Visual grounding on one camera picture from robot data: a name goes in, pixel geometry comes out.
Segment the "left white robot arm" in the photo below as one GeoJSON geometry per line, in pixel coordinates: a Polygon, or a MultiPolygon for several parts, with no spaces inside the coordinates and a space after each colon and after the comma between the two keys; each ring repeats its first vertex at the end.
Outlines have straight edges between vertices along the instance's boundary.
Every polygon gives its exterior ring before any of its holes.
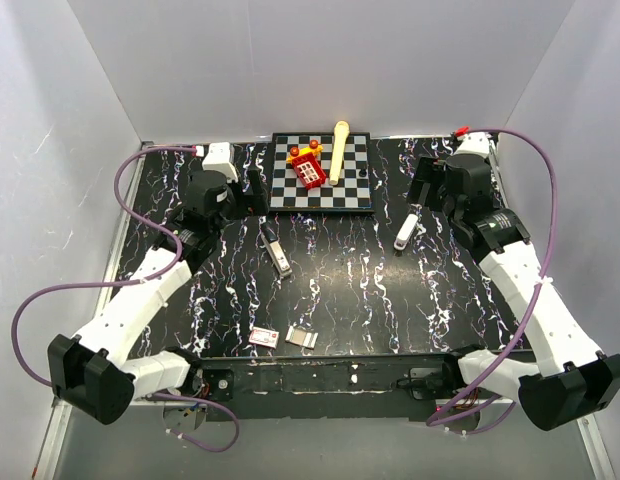
{"type": "Polygon", "coordinates": [[[57,335],[48,346],[56,397],[104,425],[116,421],[138,398],[170,390],[183,400],[203,389],[203,367],[178,348],[131,359],[137,338],[169,298],[214,252],[223,228],[234,220],[264,216],[267,193],[257,168],[242,185],[219,171],[191,175],[185,202],[167,222],[133,276],[113,300],[71,338],[57,335]]]}

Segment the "white plastic stapler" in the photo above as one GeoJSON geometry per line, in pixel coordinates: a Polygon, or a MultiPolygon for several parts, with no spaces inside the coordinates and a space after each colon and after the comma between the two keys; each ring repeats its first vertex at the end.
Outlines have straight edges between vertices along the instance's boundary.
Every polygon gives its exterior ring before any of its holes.
{"type": "Polygon", "coordinates": [[[415,231],[417,222],[418,217],[416,214],[411,213],[407,215],[395,237],[394,249],[396,251],[403,251],[406,248],[415,231]]]}

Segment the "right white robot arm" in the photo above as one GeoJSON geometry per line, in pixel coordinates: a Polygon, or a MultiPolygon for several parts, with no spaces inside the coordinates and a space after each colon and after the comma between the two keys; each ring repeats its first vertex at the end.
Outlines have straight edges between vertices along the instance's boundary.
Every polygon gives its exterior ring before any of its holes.
{"type": "Polygon", "coordinates": [[[539,258],[517,214],[494,201],[487,132],[463,127],[447,159],[422,157],[409,197],[442,212],[458,244],[492,281],[518,327],[499,354],[470,346],[444,356],[440,371],[409,382],[411,391],[449,393],[427,419],[438,426],[464,418],[459,402],[475,390],[522,407],[549,431],[605,409],[620,390],[620,354],[608,355],[579,326],[547,274],[556,228],[539,258]]]}

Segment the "grey metal stapler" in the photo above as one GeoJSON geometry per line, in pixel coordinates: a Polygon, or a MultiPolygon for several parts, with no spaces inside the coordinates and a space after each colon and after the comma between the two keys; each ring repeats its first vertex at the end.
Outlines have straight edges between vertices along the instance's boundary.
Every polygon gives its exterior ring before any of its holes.
{"type": "Polygon", "coordinates": [[[260,227],[260,235],[266,250],[281,278],[291,275],[290,263],[281,247],[279,237],[269,222],[264,222],[260,227]]]}

